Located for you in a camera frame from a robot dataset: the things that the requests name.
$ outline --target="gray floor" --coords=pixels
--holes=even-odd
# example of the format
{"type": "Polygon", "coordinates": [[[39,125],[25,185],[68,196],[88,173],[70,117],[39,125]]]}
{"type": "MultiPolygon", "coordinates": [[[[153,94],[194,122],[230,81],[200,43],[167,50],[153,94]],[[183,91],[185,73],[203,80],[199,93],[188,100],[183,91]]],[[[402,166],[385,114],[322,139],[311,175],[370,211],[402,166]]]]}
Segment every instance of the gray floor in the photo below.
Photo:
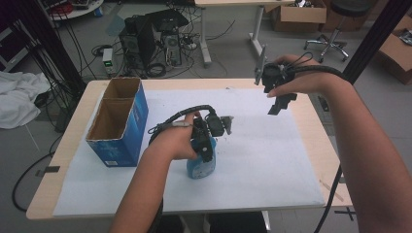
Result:
{"type": "MultiPolygon", "coordinates": [[[[127,17],[124,14],[139,11],[137,5],[115,5],[105,6],[106,15],[94,17],[87,15],[72,19],[77,38],[80,41],[86,59],[90,61],[92,55],[90,50],[98,45],[112,44],[116,37],[108,36],[106,29],[113,21],[114,17],[127,17]]],[[[255,7],[239,8],[213,8],[208,9],[209,21],[208,35],[214,36],[224,32],[234,19],[232,29],[220,39],[209,42],[210,53],[214,60],[209,69],[202,66],[202,58],[199,50],[193,53],[195,64],[193,67],[177,76],[179,79],[188,78],[245,78],[253,81],[253,70],[257,61],[257,56],[250,46],[248,32],[253,29],[253,17],[255,7]],[[251,14],[238,14],[239,12],[252,12],[251,14]]],[[[340,35],[341,40],[348,42],[347,52],[353,54],[360,44],[362,38],[372,22],[369,22],[359,32],[348,32],[340,35]]],[[[61,38],[65,48],[71,55],[75,64],[80,68],[79,57],[73,42],[67,34],[66,27],[62,24],[59,28],[61,38]]],[[[195,32],[199,32],[199,23],[195,24],[195,32]]],[[[268,45],[267,56],[269,59],[284,53],[303,54],[303,45],[306,39],[314,39],[319,33],[295,34],[279,33],[271,29],[268,17],[262,21],[259,40],[262,44],[268,45]]],[[[309,49],[315,54],[319,54],[320,47],[309,49]]],[[[342,63],[337,52],[331,52],[326,56],[325,65],[343,70],[347,63],[342,63]]],[[[105,79],[104,68],[99,61],[94,61],[90,65],[97,79],[105,79]]],[[[35,66],[30,58],[24,59],[15,69],[27,73],[39,73],[40,69],[35,66]]],[[[167,75],[174,75],[182,70],[175,69],[167,75]]],[[[85,80],[92,80],[90,72],[84,71],[85,80]]],[[[406,86],[389,75],[382,67],[373,61],[355,84],[360,96],[377,118],[385,131],[393,140],[394,144],[403,156],[408,168],[412,169],[412,85],[406,86]]],[[[321,120],[325,126],[330,125],[328,115],[319,111],[321,120]]],[[[333,142],[333,133],[328,133],[333,142]]],[[[88,218],[88,219],[64,219],[64,220],[40,220],[32,221],[25,217],[25,213],[18,211],[12,203],[12,190],[18,177],[34,161],[47,154],[50,146],[60,136],[54,132],[52,125],[44,120],[35,119],[15,129],[0,129],[0,232],[105,232],[107,231],[111,218],[88,218]]],[[[47,166],[50,159],[35,166],[26,178],[22,181],[17,190],[17,201],[22,207],[27,207],[34,195],[34,192],[41,181],[35,176],[37,170],[42,170],[47,166]]],[[[320,216],[321,209],[307,210],[286,210],[269,212],[272,232],[313,232],[320,216]]],[[[345,208],[334,208],[331,210],[322,232],[358,232],[357,221],[350,219],[349,215],[336,214],[335,211],[347,211],[345,208]]],[[[202,216],[185,216],[192,232],[201,232],[202,216]]]]}

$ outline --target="table leg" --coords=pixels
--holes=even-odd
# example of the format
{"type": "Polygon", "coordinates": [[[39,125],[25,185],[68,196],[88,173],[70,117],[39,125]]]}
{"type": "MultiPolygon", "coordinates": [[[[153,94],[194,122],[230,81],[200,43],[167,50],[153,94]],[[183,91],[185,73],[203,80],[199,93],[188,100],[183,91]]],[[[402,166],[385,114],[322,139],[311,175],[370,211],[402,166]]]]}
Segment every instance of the table leg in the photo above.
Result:
{"type": "Polygon", "coordinates": [[[202,49],[203,62],[205,68],[212,64],[209,49],[206,44],[206,8],[201,9],[201,32],[200,32],[200,48],[202,49]]]}
{"type": "Polygon", "coordinates": [[[263,16],[263,10],[264,10],[264,6],[258,6],[256,21],[255,21],[255,29],[253,33],[249,33],[252,44],[255,50],[257,51],[257,55],[261,54],[261,45],[258,42],[258,32],[260,30],[260,23],[261,23],[261,17],[263,16]]]}

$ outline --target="office chair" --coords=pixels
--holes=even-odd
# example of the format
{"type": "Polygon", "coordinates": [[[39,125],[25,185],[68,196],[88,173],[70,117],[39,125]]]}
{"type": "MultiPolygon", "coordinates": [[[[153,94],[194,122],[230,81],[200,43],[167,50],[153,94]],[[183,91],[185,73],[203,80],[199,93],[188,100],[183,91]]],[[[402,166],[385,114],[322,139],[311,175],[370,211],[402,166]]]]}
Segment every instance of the office chair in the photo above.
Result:
{"type": "Polygon", "coordinates": [[[334,29],[330,38],[322,34],[316,40],[306,41],[304,49],[306,50],[309,44],[325,45],[326,47],[322,51],[321,56],[318,59],[320,63],[324,61],[324,55],[330,48],[334,48],[335,50],[338,50],[340,53],[342,53],[342,60],[346,61],[349,58],[348,53],[343,50],[343,48],[346,46],[346,43],[335,42],[335,39],[338,36],[346,17],[363,17],[371,7],[371,4],[367,0],[332,0],[330,2],[330,8],[337,14],[340,14],[342,16],[342,19],[334,29]]]}

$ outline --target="open box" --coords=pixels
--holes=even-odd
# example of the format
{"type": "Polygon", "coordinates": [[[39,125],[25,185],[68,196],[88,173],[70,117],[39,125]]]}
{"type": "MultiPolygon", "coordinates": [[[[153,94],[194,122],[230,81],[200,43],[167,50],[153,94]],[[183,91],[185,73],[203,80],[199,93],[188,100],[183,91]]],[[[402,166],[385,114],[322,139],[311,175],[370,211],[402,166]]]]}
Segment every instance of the open box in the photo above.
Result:
{"type": "Polygon", "coordinates": [[[111,79],[86,141],[106,166],[136,166],[148,112],[140,79],[111,79]]]}
{"type": "Polygon", "coordinates": [[[272,11],[273,30],[282,32],[316,32],[326,22],[326,5],[322,0],[312,1],[313,8],[279,6],[272,11]]]}
{"type": "Polygon", "coordinates": [[[376,53],[376,60],[403,84],[412,84],[412,46],[398,37],[404,29],[412,30],[412,17],[405,16],[376,53]]]}

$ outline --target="wooden table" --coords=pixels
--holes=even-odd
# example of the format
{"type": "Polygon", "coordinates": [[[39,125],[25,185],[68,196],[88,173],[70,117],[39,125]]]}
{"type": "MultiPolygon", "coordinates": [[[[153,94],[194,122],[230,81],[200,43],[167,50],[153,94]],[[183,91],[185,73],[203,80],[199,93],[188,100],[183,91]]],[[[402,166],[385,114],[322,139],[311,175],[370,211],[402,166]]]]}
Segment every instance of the wooden table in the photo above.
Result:
{"type": "Polygon", "coordinates": [[[224,7],[224,6],[245,6],[245,5],[258,5],[255,29],[253,33],[249,33],[252,45],[254,46],[257,55],[261,53],[261,44],[258,41],[258,32],[260,29],[261,17],[263,16],[263,5],[285,5],[293,3],[294,0],[195,0],[196,6],[201,9],[201,32],[200,32],[200,47],[203,54],[204,66],[208,67],[212,63],[209,49],[206,44],[206,8],[207,7],[224,7]]]}
{"type": "MultiPolygon", "coordinates": [[[[99,93],[106,88],[108,81],[93,81],[74,113],[64,136],[51,160],[50,166],[59,166],[57,173],[46,173],[28,208],[30,219],[52,219],[68,166],[76,153],[79,141],[92,115],[99,93]]],[[[218,89],[227,86],[234,88],[260,88],[253,79],[193,79],[193,80],[144,80],[147,90],[163,89],[218,89]]],[[[307,150],[314,172],[319,180],[321,192],[327,201],[331,184],[339,166],[338,157],[307,95],[299,94],[290,103],[298,131],[307,150]]],[[[337,188],[333,206],[352,206],[345,184],[337,188]]]]}

